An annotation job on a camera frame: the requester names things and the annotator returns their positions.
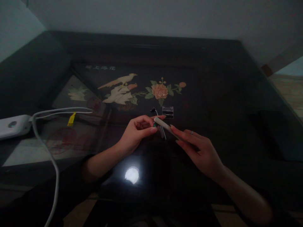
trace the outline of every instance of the chinese characters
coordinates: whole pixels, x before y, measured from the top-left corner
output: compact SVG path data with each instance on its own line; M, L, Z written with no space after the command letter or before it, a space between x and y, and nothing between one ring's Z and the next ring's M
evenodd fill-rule
M92 65L86 65L85 66L85 69L96 69L96 70L107 70L107 69L109 69L109 70L116 70L116 67L115 66L109 66L109 67L107 67L107 66L92 66Z

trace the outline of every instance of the painted flower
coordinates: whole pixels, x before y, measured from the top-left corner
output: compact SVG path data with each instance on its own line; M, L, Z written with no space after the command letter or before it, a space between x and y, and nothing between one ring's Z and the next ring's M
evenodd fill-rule
M179 86L182 87L182 88L184 88L184 87L186 87L186 83L185 82L181 82L181 83L179 83Z
M129 85L127 86L127 88L128 88L129 90L134 89L134 88L136 88L136 87L138 87L137 83L135 83L135 84L129 84Z
M156 99L166 98L168 95L168 90L163 84L153 85L151 90Z

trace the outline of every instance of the yellow tag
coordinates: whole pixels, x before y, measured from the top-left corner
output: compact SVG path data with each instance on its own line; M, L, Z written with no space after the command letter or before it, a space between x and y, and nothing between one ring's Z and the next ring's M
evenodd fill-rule
M74 112L73 115L70 116L67 126L69 126L69 127L73 126L75 115L76 115L76 112Z

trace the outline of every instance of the white wall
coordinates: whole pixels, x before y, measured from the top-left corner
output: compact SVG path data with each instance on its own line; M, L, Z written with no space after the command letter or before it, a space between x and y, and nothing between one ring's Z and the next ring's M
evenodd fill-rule
M0 62L43 31L45 27L20 0L1 0Z
M302 0L31 0L51 30L239 39L263 65L303 40Z
M303 57L290 63L288 66L280 69L275 74L288 76L303 76Z

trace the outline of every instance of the white power strip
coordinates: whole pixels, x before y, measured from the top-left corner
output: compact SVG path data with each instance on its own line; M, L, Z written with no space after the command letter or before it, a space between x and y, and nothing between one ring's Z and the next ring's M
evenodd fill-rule
M20 115L0 120L0 140L22 136L29 133L32 123L31 116Z

